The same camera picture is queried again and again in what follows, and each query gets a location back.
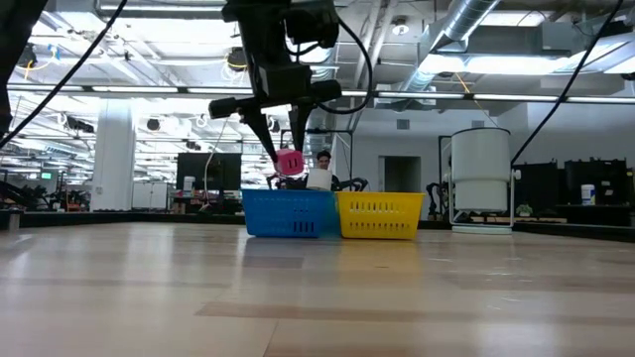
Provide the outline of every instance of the ceiling light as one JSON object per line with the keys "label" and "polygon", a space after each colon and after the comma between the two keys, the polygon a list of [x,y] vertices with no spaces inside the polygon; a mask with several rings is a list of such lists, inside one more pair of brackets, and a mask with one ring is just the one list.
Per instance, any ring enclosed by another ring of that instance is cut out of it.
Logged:
{"label": "ceiling light", "polygon": [[616,65],[615,67],[608,69],[604,73],[607,74],[622,74],[635,72],[635,57],[625,60],[624,62]]}
{"label": "ceiling light", "polygon": [[435,92],[422,92],[422,93],[379,92],[377,96],[380,98],[391,98],[391,99],[462,99],[464,97],[464,94],[435,93]]}
{"label": "ceiling light", "polygon": [[4,170],[8,171],[9,173],[22,173],[22,174],[39,173],[41,171],[40,169],[23,169],[23,168],[5,168]]}
{"label": "ceiling light", "polygon": [[557,59],[540,57],[478,56],[469,60],[465,71],[483,74],[545,75],[558,67]]}
{"label": "ceiling light", "polygon": [[192,94],[226,94],[226,95],[240,95],[240,94],[246,94],[246,95],[251,95],[253,94],[253,90],[251,90],[251,88],[205,88],[205,87],[199,87],[199,88],[188,88],[188,92],[192,93]]}
{"label": "ceiling light", "polygon": [[[48,84],[7,84],[8,90],[27,90],[27,91],[51,91],[55,89],[54,85]],[[65,85],[60,91],[77,91],[81,90],[79,85]]]}
{"label": "ceiling light", "polygon": [[366,96],[365,90],[342,90],[341,95],[354,98],[363,98]]}
{"label": "ceiling light", "polygon": [[[118,6],[103,5],[99,9],[102,11],[115,11]],[[220,12],[221,6],[143,6],[143,5],[126,5],[127,11],[185,11],[185,12]]]}
{"label": "ceiling light", "polygon": [[569,97],[567,103],[635,104],[635,98],[620,97]]}
{"label": "ceiling light", "polygon": [[[614,44],[605,44],[605,45],[595,46],[593,50],[591,50],[591,54],[588,56],[588,59],[586,59],[586,62],[584,63],[584,65],[589,65],[595,62],[596,60],[603,58],[604,56],[621,48],[625,44],[626,44],[625,42],[618,42]],[[557,72],[574,71],[575,68],[579,65],[579,62],[582,60],[582,57],[584,57],[584,54],[586,54],[586,51],[577,53],[568,59],[560,59],[558,61],[558,67],[556,71]]]}
{"label": "ceiling light", "polygon": [[177,93],[176,87],[152,87],[152,86],[93,86],[94,91],[109,92],[148,92],[148,93]]}
{"label": "ceiling light", "polygon": [[393,20],[393,25],[395,26],[393,28],[393,34],[395,36],[403,36],[408,34],[408,32],[410,31],[410,27],[408,27],[408,25],[406,24],[407,18],[404,16],[398,17],[395,20]]}
{"label": "ceiling light", "polygon": [[505,94],[474,94],[475,100],[494,101],[531,101],[531,102],[555,102],[556,95],[505,95]]}
{"label": "ceiling light", "polygon": [[200,114],[200,117],[196,118],[196,126],[198,128],[204,128],[207,126],[207,118],[204,114]]}
{"label": "ceiling light", "polygon": [[161,129],[161,123],[157,119],[149,119],[148,122],[146,123],[146,127],[150,131],[157,131]]}
{"label": "ceiling light", "polygon": [[465,65],[463,59],[452,56],[428,55],[419,65],[419,72],[441,73],[441,72],[463,72]]}

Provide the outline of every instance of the computer screen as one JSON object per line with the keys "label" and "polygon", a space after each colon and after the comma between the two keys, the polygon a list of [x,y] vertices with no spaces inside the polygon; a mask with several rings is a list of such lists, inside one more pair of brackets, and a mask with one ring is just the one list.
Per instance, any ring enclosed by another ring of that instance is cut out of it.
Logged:
{"label": "computer screen", "polygon": [[[184,177],[194,177],[194,189],[204,189],[205,164],[209,153],[181,153],[177,159],[177,189]],[[242,154],[214,154],[207,168],[207,189],[239,190]]]}

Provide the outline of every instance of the white cylinder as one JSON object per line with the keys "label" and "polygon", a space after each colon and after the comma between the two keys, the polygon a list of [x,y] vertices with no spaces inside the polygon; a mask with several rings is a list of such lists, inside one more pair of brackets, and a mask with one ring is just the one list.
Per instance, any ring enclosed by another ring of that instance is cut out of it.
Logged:
{"label": "white cylinder", "polygon": [[329,170],[309,169],[307,188],[316,190],[330,190],[330,181],[333,174]]}
{"label": "white cylinder", "polygon": [[183,193],[191,194],[193,189],[194,182],[196,181],[195,177],[184,177],[183,178]]}
{"label": "white cylinder", "polygon": [[595,185],[583,184],[582,190],[582,205],[595,205]]}
{"label": "white cylinder", "polygon": [[507,210],[511,175],[509,135],[504,129],[474,128],[452,135],[451,169],[458,210]]}

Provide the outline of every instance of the black equipment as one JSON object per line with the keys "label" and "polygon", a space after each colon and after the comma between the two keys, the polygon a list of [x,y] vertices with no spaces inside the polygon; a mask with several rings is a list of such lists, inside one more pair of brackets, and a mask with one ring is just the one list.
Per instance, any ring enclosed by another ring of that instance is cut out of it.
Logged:
{"label": "black equipment", "polygon": [[24,188],[19,188],[8,182],[0,181],[0,208],[2,209],[17,205],[27,210],[37,210],[38,198],[39,197],[33,195],[32,191],[28,192]]}
{"label": "black equipment", "polygon": [[[449,221],[449,210],[447,207],[447,182],[438,184],[432,182],[426,186],[426,192],[430,198],[430,208],[428,210],[428,220]],[[441,210],[437,211],[437,202],[435,201],[435,192],[439,198],[439,206]]]}
{"label": "black equipment", "polygon": [[512,169],[522,173],[515,183],[513,209],[527,204],[536,216],[554,213],[561,195],[558,163],[514,165]]}
{"label": "black equipment", "polygon": [[28,45],[31,31],[48,0],[2,0],[0,6],[0,137],[8,131],[13,117],[7,83]]}
{"label": "black equipment", "polygon": [[569,204],[582,204],[581,186],[595,186],[596,205],[624,205],[629,201],[628,175],[624,160],[565,162]]}
{"label": "black equipment", "polygon": [[[194,177],[194,189],[204,189],[205,165],[209,153],[181,153],[177,158],[177,189],[184,177]],[[239,190],[242,176],[241,154],[214,154],[207,167],[207,189]]]}
{"label": "black equipment", "polygon": [[[267,128],[263,107],[291,104],[289,112],[294,145],[302,151],[305,128],[312,110],[320,103],[341,96],[336,80],[311,83],[308,65],[293,62],[290,55],[301,56],[320,46],[332,48],[339,35],[339,19],[331,0],[227,0],[222,9],[225,22],[238,22],[254,97],[227,98],[209,104],[212,118],[224,118],[238,112],[253,130],[274,163],[278,156]],[[286,37],[294,45],[317,42],[300,53],[287,47]]]}

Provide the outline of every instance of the desk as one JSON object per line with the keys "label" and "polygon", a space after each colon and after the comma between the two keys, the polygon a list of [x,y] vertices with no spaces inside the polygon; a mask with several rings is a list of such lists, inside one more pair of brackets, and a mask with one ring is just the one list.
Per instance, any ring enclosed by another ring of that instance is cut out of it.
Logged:
{"label": "desk", "polygon": [[572,224],[631,226],[631,207],[628,205],[563,204],[556,208],[560,216]]}

